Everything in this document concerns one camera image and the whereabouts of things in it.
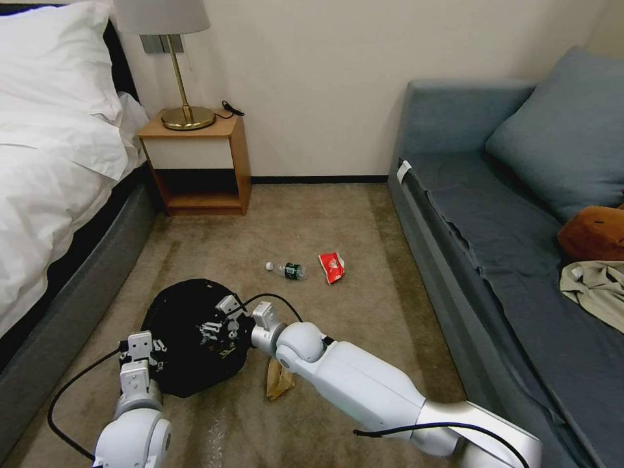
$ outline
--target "carpet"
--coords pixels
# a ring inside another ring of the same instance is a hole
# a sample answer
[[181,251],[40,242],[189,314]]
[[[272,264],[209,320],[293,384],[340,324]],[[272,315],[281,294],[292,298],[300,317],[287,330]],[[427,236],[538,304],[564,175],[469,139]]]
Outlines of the carpet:
[[[334,250],[346,273],[329,286],[317,255]],[[280,278],[264,269],[267,261],[301,263],[308,278]],[[220,282],[243,299],[280,294],[324,333],[402,369],[426,397],[465,399],[385,185],[257,185],[245,217],[158,217],[126,283],[64,380],[139,330],[160,290],[189,278]],[[282,320],[293,321],[283,305],[274,306]],[[251,350],[232,379],[187,399],[165,397],[164,412],[173,424],[167,467],[449,466],[405,441],[355,437],[357,424],[299,377],[294,389],[269,402],[268,361]],[[114,360],[93,370],[58,403],[57,424],[93,448],[112,417],[118,385]],[[51,433],[46,409],[4,468],[89,466]]]

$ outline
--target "brown paper bag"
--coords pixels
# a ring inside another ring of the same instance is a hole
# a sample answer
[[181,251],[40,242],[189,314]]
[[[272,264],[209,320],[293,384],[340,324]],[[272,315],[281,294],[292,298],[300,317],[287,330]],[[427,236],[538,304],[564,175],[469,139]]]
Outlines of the brown paper bag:
[[273,401],[294,387],[294,376],[284,369],[275,359],[268,364],[266,374],[266,396]]

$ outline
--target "table lamp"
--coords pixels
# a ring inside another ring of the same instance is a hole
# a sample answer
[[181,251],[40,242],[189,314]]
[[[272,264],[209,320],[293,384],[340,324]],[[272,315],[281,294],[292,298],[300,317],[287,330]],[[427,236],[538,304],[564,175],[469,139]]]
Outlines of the table lamp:
[[210,22],[202,0],[114,0],[117,28],[121,32],[165,35],[180,88],[182,107],[162,114],[162,124],[171,130],[197,130],[215,122],[215,113],[205,107],[192,107],[187,101],[171,34],[196,33]]

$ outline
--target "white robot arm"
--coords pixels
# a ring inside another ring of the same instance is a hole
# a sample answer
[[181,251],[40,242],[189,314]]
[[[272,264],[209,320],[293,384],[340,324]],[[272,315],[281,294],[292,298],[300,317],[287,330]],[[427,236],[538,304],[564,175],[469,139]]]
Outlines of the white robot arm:
[[309,381],[368,430],[441,425],[387,436],[409,440],[431,455],[461,452],[462,468],[539,468],[539,439],[488,410],[470,402],[430,402],[401,370],[351,343],[334,341],[308,322],[285,327],[275,319],[269,302],[261,302],[252,317],[256,348]]
[[[334,341],[312,323],[278,322],[269,302],[261,302],[252,317],[253,346],[374,431],[361,434],[405,439],[432,455],[457,456],[461,468],[540,468],[539,439],[486,409],[470,402],[430,402],[401,370],[372,354]],[[169,446],[170,423],[148,374],[151,334],[128,341],[133,362],[122,366],[122,396],[115,421],[97,442],[94,468],[159,468]],[[427,425],[416,429],[416,424]]]

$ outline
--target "sofa cushion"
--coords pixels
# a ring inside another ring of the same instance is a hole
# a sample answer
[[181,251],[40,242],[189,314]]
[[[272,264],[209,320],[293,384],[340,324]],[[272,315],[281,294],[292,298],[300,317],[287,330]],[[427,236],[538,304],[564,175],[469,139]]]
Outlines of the sofa cushion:
[[624,186],[624,62],[570,49],[486,150],[562,221]]

